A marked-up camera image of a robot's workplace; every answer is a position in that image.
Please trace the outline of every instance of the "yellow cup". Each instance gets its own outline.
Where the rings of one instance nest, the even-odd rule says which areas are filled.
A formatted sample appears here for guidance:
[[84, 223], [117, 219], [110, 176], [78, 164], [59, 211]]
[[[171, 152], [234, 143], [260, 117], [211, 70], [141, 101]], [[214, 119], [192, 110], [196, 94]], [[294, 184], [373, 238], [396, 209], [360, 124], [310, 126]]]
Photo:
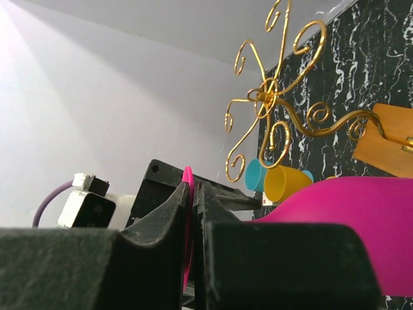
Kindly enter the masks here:
[[311, 184], [312, 180], [304, 172], [280, 165], [267, 171], [264, 193], [272, 202], [283, 202], [295, 192]]

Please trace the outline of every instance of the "wooden board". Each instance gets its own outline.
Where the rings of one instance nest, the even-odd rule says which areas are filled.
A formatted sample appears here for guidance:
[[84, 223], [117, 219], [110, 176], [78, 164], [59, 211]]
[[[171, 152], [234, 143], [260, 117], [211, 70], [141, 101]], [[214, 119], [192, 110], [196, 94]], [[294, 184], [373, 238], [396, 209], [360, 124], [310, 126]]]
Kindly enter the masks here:
[[[413, 109], [376, 103], [378, 114], [386, 132], [407, 139], [413, 137]], [[383, 139], [371, 121], [367, 133], [358, 141], [353, 157], [399, 177], [413, 178], [413, 153], [401, 145]]]

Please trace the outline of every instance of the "turquoise cup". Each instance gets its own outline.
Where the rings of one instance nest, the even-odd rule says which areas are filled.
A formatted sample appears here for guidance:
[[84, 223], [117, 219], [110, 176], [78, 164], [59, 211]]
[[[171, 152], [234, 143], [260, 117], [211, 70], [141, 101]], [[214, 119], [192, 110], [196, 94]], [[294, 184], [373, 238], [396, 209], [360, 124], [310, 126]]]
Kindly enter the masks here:
[[245, 186], [250, 191], [263, 192], [264, 179], [267, 174], [267, 168], [262, 166], [258, 159], [250, 161], [245, 171]]

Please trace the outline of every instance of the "marble surface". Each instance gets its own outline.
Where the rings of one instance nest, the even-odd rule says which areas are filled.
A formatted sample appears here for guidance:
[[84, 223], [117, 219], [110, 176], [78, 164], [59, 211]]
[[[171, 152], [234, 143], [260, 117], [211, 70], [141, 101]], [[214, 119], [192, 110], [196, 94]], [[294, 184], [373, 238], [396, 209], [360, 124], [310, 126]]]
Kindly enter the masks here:
[[[308, 108], [324, 101], [332, 108], [330, 126], [356, 109], [371, 110], [376, 102], [413, 108], [413, 2], [410, 0], [360, 0], [328, 24], [327, 43], [316, 67], [283, 99], [294, 104], [301, 119]], [[280, 89], [289, 85], [306, 67], [318, 46], [319, 34], [306, 45], [313, 48], [301, 56], [289, 56], [281, 71]], [[284, 165], [310, 170], [316, 181], [329, 176], [386, 176], [386, 172], [352, 158], [356, 143], [347, 137], [348, 125], [326, 138], [308, 138], [276, 108], [273, 121], [286, 120], [293, 144]], [[259, 146], [265, 132], [260, 123]], [[279, 149], [265, 153], [272, 161]], [[255, 212], [258, 218], [270, 209]], [[384, 296], [380, 309], [413, 309], [413, 298]]]

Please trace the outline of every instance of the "white wall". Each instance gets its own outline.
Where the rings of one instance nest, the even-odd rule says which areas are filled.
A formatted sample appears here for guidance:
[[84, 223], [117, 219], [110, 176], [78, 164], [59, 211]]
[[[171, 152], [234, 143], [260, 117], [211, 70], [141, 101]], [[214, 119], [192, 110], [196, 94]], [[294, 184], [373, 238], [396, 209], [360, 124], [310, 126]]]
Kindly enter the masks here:
[[[233, 64], [246, 39], [256, 44], [265, 68], [277, 64], [283, 15], [267, 34], [264, 24], [276, 0], [27, 0], [88, 21]], [[310, 21], [330, 21], [354, 0], [291, 0], [286, 55]], [[278, 6], [285, 12], [287, 0]], [[319, 29], [312, 27], [302, 42]], [[246, 48], [245, 67], [259, 68]]]
[[[41, 200], [75, 172], [136, 194], [158, 158], [226, 182], [225, 158], [254, 120], [226, 105], [259, 81], [232, 66], [107, 26], [0, 0], [0, 226], [30, 226]], [[243, 145], [256, 155], [257, 131]], [[68, 194], [46, 210], [53, 226]]]

